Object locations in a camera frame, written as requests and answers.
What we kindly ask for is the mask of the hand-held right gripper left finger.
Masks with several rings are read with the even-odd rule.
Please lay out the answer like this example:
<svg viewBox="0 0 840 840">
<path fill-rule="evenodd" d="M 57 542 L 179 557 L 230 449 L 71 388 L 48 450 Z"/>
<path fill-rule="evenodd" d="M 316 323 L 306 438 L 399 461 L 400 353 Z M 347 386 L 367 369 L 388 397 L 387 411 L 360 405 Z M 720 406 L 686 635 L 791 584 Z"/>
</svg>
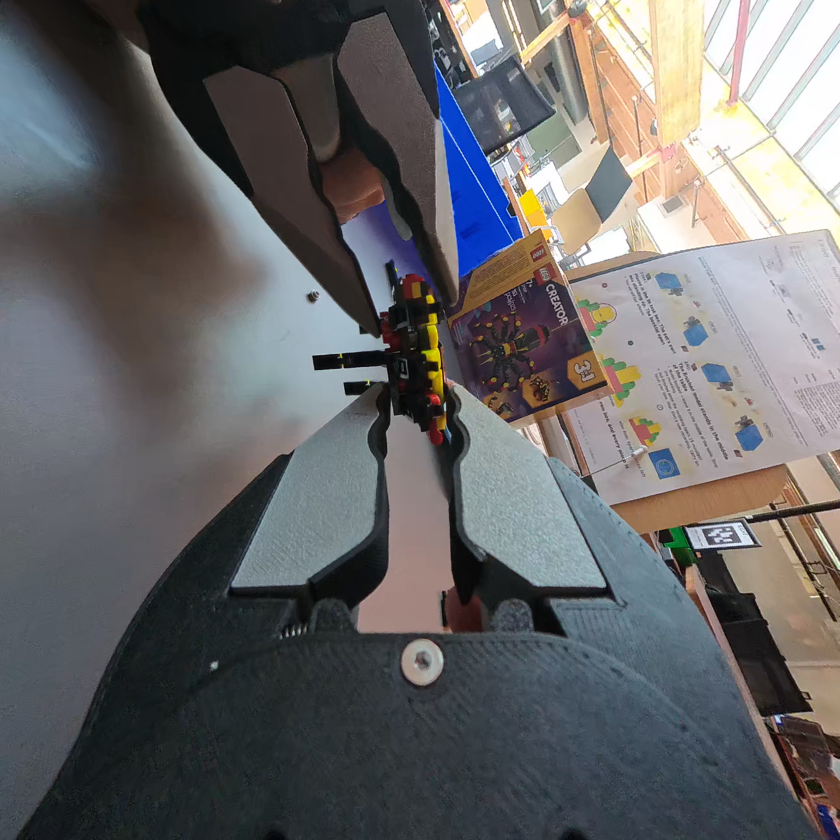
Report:
<svg viewBox="0 0 840 840">
<path fill-rule="evenodd" d="M 384 580 L 389 500 L 385 385 L 372 385 L 290 455 L 231 589 L 353 610 Z"/>
</svg>

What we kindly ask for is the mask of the black yellow lego spider model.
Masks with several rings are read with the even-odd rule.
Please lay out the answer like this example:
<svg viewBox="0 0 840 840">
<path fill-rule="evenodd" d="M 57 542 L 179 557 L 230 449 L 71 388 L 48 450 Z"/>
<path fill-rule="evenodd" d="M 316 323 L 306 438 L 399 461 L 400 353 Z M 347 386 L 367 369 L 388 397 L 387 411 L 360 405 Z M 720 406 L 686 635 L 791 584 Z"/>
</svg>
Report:
<svg viewBox="0 0 840 840">
<path fill-rule="evenodd" d="M 392 305 L 380 313 L 382 350 L 316 354 L 315 371 L 382 367 L 396 416 L 408 417 L 433 446 L 448 438 L 444 345 L 439 328 L 444 306 L 432 285 L 418 274 L 400 276 Z"/>
</svg>

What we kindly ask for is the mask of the yellow plastic bin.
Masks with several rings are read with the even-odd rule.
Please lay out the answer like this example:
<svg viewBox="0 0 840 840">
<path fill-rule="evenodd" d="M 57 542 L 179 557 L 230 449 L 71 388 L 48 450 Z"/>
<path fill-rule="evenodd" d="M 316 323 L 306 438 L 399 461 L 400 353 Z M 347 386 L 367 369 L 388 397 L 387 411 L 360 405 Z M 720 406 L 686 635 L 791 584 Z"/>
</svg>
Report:
<svg viewBox="0 0 840 840">
<path fill-rule="evenodd" d="M 549 219 L 533 189 L 528 189 L 518 197 L 518 219 L 524 235 L 540 233 L 547 244 L 553 243 Z"/>
</svg>

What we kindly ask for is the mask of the person's left hand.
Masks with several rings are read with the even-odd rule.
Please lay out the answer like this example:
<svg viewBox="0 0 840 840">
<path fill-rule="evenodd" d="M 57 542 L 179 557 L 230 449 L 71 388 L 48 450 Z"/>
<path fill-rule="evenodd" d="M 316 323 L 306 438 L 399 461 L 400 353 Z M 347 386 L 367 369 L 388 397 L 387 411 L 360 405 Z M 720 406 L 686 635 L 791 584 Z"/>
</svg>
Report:
<svg viewBox="0 0 840 840">
<path fill-rule="evenodd" d="M 364 154 L 348 147 L 320 164 L 322 191 L 340 225 L 385 200 L 382 175 Z"/>
</svg>

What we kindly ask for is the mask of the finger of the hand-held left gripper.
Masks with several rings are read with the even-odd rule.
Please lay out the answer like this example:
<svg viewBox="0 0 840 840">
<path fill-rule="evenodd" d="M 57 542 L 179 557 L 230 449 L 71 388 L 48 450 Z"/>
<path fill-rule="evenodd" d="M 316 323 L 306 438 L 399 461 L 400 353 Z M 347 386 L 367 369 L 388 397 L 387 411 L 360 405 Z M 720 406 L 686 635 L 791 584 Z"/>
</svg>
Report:
<svg viewBox="0 0 840 840">
<path fill-rule="evenodd" d="M 239 66 L 210 76 L 204 85 L 259 215 L 352 320 L 381 336 L 361 266 L 322 193 L 319 165 L 286 88 Z"/>
<path fill-rule="evenodd" d="M 353 10 L 336 55 L 351 137 L 378 170 L 397 232 L 414 242 L 444 303 L 459 294 L 458 246 L 436 65 L 422 10 Z"/>
</svg>

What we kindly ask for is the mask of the black white marker tag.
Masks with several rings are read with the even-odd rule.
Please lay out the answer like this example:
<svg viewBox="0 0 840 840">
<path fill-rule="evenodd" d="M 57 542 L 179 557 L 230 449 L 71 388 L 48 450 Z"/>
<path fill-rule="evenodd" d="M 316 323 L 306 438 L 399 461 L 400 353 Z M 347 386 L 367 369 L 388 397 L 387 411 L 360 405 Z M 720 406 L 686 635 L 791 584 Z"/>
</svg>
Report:
<svg viewBox="0 0 840 840">
<path fill-rule="evenodd" d="M 689 547 L 696 553 L 750 550 L 762 547 L 745 518 L 709 521 L 682 528 Z"/>
</svg>

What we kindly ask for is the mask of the purple yellow lego box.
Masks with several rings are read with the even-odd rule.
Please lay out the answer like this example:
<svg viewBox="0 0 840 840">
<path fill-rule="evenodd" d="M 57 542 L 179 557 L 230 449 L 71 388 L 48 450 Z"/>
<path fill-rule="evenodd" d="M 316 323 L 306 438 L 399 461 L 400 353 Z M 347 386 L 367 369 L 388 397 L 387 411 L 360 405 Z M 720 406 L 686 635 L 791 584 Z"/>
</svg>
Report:
<svg viewBox="0 0 840 840">
<path fill-rule="evenodd" d="M 448 328 L 465 387 L 514 427 L 613 393 L 543 232 L 460 278 Z"/>
</svg>

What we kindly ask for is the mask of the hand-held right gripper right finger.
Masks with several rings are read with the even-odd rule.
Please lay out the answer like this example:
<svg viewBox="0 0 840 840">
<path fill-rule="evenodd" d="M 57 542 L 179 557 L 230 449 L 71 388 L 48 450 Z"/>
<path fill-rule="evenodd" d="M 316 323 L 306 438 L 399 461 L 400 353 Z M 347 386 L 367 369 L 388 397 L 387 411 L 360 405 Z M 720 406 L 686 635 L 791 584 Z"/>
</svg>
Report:
<svg viewBox="0 0 840 840">
<path fill-rule="evenodd" d="M 606 579 L 548 459 L 462 385 L 448 390 L 450 551 L 462 602 L 602 595 Z"/>
</svg>

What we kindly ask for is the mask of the tan chair with black back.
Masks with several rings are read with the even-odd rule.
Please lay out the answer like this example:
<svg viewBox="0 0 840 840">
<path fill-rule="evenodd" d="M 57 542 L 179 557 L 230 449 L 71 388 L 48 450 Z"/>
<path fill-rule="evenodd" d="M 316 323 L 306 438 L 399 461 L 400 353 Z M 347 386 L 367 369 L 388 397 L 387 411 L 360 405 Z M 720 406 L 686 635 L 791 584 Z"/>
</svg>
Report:
<svg viewBox="0 0 840 840">
<path fill-rule="evenodd" d="M 550 217 L 563 253 L 574 256 L 599 235 L 633 187 L 633 179 L 609 145 L 588 183 L 570 194 Z"/>
</svg>

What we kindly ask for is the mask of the blue plastic bin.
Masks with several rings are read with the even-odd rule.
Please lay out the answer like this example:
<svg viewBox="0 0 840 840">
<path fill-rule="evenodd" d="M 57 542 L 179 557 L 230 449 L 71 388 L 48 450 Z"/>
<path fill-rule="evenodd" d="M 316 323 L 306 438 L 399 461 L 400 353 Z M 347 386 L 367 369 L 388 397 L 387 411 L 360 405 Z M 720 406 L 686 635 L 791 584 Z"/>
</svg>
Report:
<svg viewBox="0 0 840 840">
<path fill-rule="evenodd" d="M 443 124 L 453 136 L 478 184 L 484 190 L 502 223 L 512 229 L 513 233 L 511 235 L 514 238 L 519 237 L 521 235 L 520 225 L 516 215 L 511 211 L 508 195 L 491 168 L 453 92 L 449 89 L 446 78 L 438 68 L 436 68 L 436 78 L 440 116 Z"/>
<path fill-rule="evenodd" d="M 514 238 L 512 229 L 502 223 L 449 131 L 445 135 L 445 151 L 459 266 L 461 273 L 467 274 L 520 238 L 522 232 Z M 401 273 L 429 276 L 414 242 L 399 236 L 384 204 L 364 211 L 344 225 L 343 233 L 369 281 L 374 281 L 377 271 L 384 273 L 383 266 L 390 259 Z"/>
</svg>

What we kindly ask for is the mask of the green plastic bin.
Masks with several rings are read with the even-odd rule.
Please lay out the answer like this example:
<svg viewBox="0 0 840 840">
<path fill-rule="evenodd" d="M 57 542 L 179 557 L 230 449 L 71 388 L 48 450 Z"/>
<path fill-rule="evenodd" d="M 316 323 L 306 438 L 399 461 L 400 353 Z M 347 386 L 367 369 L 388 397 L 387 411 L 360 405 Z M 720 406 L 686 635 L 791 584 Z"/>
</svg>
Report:
<svg viewBox="0 0 840 840">
<path fill-rule="evenodd" d="M 697 552 L 693 550 L 683 527 L 665 528 L 657 531 L 659 544 L 670 552 L 675 565 L 681 570 L 697 564 Z"/>
</svg>

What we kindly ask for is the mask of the black monitor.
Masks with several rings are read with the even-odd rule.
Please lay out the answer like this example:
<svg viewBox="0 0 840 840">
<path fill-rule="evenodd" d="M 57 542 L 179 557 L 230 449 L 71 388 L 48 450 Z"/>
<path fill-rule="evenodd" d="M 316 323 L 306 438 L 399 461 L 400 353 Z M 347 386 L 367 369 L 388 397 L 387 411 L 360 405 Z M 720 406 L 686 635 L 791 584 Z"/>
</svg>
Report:
<svg viewBox="0 0 840 840">
<path fill-rule="evenodd" d="M 750 592 L 741 592 L 717 552 L 702 554 L 696 567 L 722 632 L 765 718 L 812 712 L 793 678 L 770 627 Z"/>
</svg>

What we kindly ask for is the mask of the black mesh office chair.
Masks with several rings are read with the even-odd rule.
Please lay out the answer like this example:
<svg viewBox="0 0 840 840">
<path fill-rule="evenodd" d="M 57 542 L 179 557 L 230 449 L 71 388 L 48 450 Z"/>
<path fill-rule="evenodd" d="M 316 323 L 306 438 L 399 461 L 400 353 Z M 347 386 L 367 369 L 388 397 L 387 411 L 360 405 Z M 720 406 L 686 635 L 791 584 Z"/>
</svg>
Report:
<svg viewBox="0 0 840 840">
<path fill-rule="evenodd" d="M 556 113 L 518 56 L 505 58 L 457 87 L 454 97 L 485 156 L 492 156 Z"/>
</svg>

